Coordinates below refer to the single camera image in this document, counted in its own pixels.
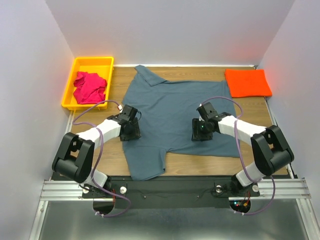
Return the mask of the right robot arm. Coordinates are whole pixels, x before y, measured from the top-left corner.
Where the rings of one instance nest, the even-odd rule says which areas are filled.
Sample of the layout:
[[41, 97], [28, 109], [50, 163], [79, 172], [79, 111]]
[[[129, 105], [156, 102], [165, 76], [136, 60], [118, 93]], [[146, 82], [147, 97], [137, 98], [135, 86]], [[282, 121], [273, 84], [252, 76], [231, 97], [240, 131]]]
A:
[[238, 148], [239, 141], [252, 148], [253, 163], [248, 166], [241, 163], [242, 171], [231, 177], [231, 192], [239, 193], [294, 160], [293, 151], [278, 126], [254, 125], [227, 112], [218, 113], [210, 102], [201, 104], [197, 111], [199, 118], [192, 120], [192, 141], [210, 141], [218, 133], [234, 137]]

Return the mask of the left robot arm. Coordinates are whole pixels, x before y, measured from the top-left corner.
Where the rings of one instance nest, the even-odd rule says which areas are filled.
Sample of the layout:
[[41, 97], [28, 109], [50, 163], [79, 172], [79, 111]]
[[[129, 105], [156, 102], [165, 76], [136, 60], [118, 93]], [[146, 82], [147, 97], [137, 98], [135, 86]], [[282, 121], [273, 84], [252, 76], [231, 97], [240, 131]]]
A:
[[67, 132], [58, 147], [52, 163], [52, 170], [76, 183], [96, 187], [113, 197], [124, 199], [111, 190], [110, 177], [97, 170], [93, 165], [94, 152], [100, 148], [98, 158], [101, 158], [104, 144], [114, 138], [120, 141], [137, 140], [141, 137], [139, 118], [141, 114], [136, 108], [125, 105], [118, 106], [119, 113], [107, 117], [98, 125], [89, 122], [76, 122], [73, 125], [88, 125], [91, 128], [79, 132]]

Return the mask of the grey-blue t-shirt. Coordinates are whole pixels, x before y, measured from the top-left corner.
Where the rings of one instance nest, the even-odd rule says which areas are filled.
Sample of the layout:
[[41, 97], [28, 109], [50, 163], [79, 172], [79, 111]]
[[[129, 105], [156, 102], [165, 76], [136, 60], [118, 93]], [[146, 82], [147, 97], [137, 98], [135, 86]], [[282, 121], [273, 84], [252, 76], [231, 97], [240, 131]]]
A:
[[138, 65], [123, 104], [142, 113], [138, 121], [141, 137], [124, 141], [122, 148], [134, 181], [145, 181], [166, 170], [166, 153], [239, 157], [234, 137], [215, 133], [209, 141], [192, 141], [192, 120], [205, 100], [218, 113], [235, 115], [226, 81], [169, 81]]

